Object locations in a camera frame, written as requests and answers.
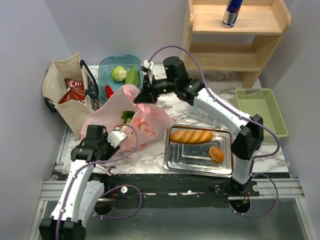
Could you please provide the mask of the green leafy herb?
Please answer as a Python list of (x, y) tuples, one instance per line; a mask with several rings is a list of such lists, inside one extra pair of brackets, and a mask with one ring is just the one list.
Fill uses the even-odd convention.
[(122, 112), (122, 115), (120, 118), (122, 119), (124, 124), (129, 124), (133, 119), (134, 115), (135, 115), (134, 111), (127, 110)]

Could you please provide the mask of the pink plastic grocery bag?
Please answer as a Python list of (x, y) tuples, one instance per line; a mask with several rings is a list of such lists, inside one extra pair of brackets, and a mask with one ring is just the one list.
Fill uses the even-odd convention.
[(125, 84), (118, 89), (97, 111), (89, 115), (80, 132), (83, 139), (86, 136), (89, 125), (104, 126), (108, 133), (115, 127), (124, 123), (121, 119), (123, 112), (135, 112), (131, 118), (130, 125), (138, 134), (138, 145), (136, 150), (144, 149), (148, 143), (156, 141), (171, 124), (171, 117), (166, 111), (154, 104), (135, 104), (134, 99), (140, 90), (132, 85)]

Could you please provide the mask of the beige canvas tote bag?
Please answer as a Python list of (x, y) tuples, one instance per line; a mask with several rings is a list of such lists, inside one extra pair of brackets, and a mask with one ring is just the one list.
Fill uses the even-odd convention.
[[(67, 93), (65, 79), (83, 82), (84, 103), (70, 100), (59, 104)], [(85, 119), (100, 108), (98, 84), (78, 53), (66, 60), (52, 61), (43, 81), (42, 95), (49, 110), (58, 112), (76, 135), (81, 134)]]

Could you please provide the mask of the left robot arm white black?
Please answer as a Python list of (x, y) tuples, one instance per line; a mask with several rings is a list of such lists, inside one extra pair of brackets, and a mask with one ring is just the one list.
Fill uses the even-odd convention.
[(99, 197), (110, 194), (104, 180), (90, 180), (97, 161), (109, 160), (127, 135), (117, 129), (107, 133), (103, 125), (89, 125), (85, 138), (70, 154), (71, 164), (60, 199), (47, 219), (39, 225), (44, 240), (83, 240), (86, 223)]

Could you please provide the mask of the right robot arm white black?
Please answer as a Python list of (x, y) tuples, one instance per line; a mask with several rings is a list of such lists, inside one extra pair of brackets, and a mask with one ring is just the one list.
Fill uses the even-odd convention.
[(253, 157), (264, 140), (263, 118), (238, 110), (206, 89), (201, 80), (190, 78), (184, 62), (177, 56), (166, 58), (163, 66), (166, 77), (156, 80), (152, 62), (145, 61), (140, 65), (145, 76), (134, 103), (155, 104), (160, 95), (175, 93), (181, 101), (205, 111), (225, 125), (235, 137), (230, 147), (236, 157), (230, 191), (236, 196), (243, 195), (251, 179)]

